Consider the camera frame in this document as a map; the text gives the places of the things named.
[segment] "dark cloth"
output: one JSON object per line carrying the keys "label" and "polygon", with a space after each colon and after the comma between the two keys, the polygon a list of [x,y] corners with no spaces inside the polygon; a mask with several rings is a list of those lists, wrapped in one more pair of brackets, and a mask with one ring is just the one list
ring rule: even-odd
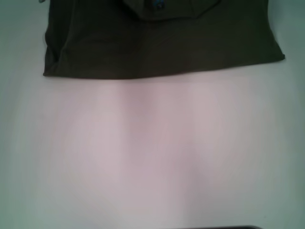
{"label": "dark cloth", "polygon": [[269,26],[268,0],[207,2],[198,15],[143,20],[123,0],[51,0],[44,75],[134,79],[285,58]]}

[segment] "folded garment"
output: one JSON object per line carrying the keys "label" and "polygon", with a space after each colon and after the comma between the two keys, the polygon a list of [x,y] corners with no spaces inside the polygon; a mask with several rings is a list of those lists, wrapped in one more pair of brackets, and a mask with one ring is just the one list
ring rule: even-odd
{"label": "folded garment", "polygon": [[51,0],[45,76],[135,79],[285,58],[268,0]]}

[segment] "white backdrop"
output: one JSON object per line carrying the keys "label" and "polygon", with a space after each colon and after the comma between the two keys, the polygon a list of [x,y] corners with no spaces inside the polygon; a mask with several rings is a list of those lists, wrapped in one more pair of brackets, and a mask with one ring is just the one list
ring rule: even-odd
{"label": "white backdrop", "polygon": [[305,228],[305,3],[287,60],[132,81],[42,76],[48,5],[0,0],[0,228]]}

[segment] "white surface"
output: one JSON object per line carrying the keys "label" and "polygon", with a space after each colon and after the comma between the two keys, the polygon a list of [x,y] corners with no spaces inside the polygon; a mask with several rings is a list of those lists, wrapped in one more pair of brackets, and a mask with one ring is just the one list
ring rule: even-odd
{"label": "white surface", "polygon": [[0,1],[0,228],[305,228],[305,14],[284,62],[136,81],[45,78],[48,3]]}

